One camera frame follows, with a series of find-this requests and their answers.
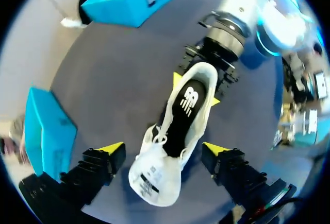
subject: sneaker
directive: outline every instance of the sneaker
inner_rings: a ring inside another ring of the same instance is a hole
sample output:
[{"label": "sneaker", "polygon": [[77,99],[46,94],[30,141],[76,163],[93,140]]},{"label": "sneaker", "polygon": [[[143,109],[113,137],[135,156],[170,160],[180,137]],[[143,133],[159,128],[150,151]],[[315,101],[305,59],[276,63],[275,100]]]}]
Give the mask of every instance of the sneaker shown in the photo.
[{"label": "sneaker", "polygon": [[217,81],[211,64],[195,64],[172,91],[159,123],[147,129],[128,179],[149,204],[171,206],[178,199],[181,171],[205,132]]},{"label": "sneaker", "polygon": [[63,27],[68,27],[68,28],[86,28],[87,25],[83,24],[80,20],[73,20],[71,18],[64,18],[61,21],[61,25]]}]

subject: gray table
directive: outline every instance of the gray table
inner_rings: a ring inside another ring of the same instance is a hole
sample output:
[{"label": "gray table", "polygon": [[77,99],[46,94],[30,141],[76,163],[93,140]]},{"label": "gray table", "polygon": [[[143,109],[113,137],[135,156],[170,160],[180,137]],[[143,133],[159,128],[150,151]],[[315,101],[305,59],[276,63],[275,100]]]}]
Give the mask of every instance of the gray table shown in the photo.
[{"label": "gray table", "polygon": [[282,102],[282,63],[264,58],[248,41],[240,81],[212,107],[206,134],[182,172],[178,201],[157,208],[128,184],[147,124],[155,122],[173,87],[184,46],[207,32],[198,20],[220,0],[173,0],[139,29],[91,24],[63,60],[52,90],[78,126],[72,167],[89,147],[125,142],[127,159],[110,187],[84,212],[110,223],[195,223],[220,220],[234,206],[200,162],[202,142],[237,147],[256,169],[266,160]]}]

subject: blue bin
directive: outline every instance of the blue bin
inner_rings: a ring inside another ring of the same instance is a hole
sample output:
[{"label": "blue bin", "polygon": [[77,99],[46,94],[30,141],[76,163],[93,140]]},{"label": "blue bin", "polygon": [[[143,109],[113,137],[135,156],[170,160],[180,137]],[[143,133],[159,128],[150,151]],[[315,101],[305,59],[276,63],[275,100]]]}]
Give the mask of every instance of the blue bin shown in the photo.
[{"label": "blue bin", "polygon": [[77,129],[51,92],[30,88],[25,110],[25,149],[36,173],[59,180],[70,168]]},{"label": "blue bin", "polygon": [[170,0],[87,0],[83,10],[98,23],[140,27]]}]

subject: shoe insole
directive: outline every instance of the shoe insole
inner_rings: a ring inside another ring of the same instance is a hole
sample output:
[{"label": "shoe insole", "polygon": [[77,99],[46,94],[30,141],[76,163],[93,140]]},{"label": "shoe insole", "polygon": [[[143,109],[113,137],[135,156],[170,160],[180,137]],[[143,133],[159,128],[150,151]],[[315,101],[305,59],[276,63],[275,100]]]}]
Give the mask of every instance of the shoe insole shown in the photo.
[{"label": "shoe insole", "polygon": [[168,129],[167,142],[163,145],[168,156],[179,157],[186,147],[186,135],[205,98],[205,86],[197,80],[188,81],[179,92],[172,107],[173,121]]}]

